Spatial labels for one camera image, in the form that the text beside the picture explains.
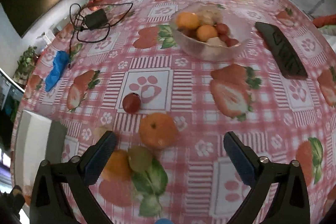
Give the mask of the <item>small orange kumquat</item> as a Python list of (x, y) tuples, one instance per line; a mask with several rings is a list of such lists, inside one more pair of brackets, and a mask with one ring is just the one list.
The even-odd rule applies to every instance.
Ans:
[(108, 181), (111, 181), (112, 179), (119, 179), (122, 181), (130, 180), (131, 168), (129, 167), (127, 152), (122, 149), (113, 151), (101, 176)]

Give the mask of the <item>green grape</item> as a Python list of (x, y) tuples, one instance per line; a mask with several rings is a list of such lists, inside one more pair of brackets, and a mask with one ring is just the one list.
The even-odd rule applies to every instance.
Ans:
[(143, 146), (135, 145), (128, 149), (128, 162), (130, 168), (135, 172), (145, 172), (151, 166), (153, 155)]

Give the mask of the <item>red cherry tomato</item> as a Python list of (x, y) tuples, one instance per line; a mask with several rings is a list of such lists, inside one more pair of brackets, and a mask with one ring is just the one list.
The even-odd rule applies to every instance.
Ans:
[(122, 108), (126, 113), (134, 114), (141, 108), (141, 98), (137, 93), (129, 93), (122, 101)]

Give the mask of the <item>large orange mandarin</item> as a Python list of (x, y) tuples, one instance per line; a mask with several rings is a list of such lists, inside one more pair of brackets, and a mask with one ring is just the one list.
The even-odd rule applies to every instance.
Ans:
[(140, 120), (138, 134), (144, 145), (164, 149), (175, 144), (178, 129), (171, 116), (164, 113), (153, 113)]

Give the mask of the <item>white tray box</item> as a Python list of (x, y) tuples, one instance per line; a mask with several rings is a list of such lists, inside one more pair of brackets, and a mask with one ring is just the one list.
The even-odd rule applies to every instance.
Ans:
[(14, 148), (14, 183), (31, 196), (41, 161), (60, 163), (67, 128), (59, 121), (29, 110), (19, 119)]

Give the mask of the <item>dark smartphone red case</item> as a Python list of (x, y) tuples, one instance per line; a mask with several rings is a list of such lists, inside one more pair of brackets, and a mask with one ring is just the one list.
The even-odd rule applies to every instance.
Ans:
[(308, 78), (301, 59), (280, 28), (263, 22), (256, 22), (255, 28), (269, 47), (283, 77), (294, 80)]

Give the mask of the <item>green potted plant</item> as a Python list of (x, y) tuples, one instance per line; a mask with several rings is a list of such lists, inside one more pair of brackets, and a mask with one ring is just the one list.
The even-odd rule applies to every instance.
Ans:
[(30, 74), (35, 69), (38, 61), (36, 50), (37, 47), (29, 46), (17, 61), (18, 66), (13, 75), (13, 80), (21, 86), (27, 85)]

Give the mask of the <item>blue crumpled cloth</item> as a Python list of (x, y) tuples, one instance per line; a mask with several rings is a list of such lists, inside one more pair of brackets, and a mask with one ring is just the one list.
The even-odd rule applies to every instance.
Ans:
[(58, 51), (54, 60), (53, 67), (48, 76), (45, 79), (45, 91), (50, 92), (52, 88), (57, 84), (60, 80), (64, 69), (68, 65), (70, 61), (69, 54), (65, 51)]

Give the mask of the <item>pink strawberry pattern tablecloth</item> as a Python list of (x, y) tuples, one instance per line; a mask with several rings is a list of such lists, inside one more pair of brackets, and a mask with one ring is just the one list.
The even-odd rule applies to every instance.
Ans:
[[(96, 44), (67, 34), (38, 61), (19, 110), (67, 128), (62, 161), (83, 154), (103, 130), (118, 137), (116, 150), (135, 145), (153, 155), (151, 166), (130, 180), (90, 187), (114, 223), (227, 223), (249, 192), (223, 147), (233, 131), (258, 155), (288, 164), (298, 160), (309, 195), (310, 223), (319, 223), (335, 201), (335, 51), (288, 0), (123, 0), (131, 15)], [(181, 50), (169, 26), (173, 14), (195, 2), (220, 4), (246, 19), (252, 39), (237, 57), (203, 61)], [(273, 24), (287, 37), (308, 78), (286, 79), (256, 30)], [(70, 61), (50, 92), (45, 79), (58, 51)], [(141, 108), (126, 113), (129, 93)], [(140, 120), (164, 113), (178, 129), (175, 144), (144, 145)]]

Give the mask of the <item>clear glass fruit bowl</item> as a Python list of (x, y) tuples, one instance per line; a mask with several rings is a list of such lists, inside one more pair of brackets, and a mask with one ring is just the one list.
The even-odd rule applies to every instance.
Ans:
[(220, 4), (195, 2), (173, 14), (169, 26), (184, 53), (203, 61), (237, 57), (252, 39), (246, 19)]

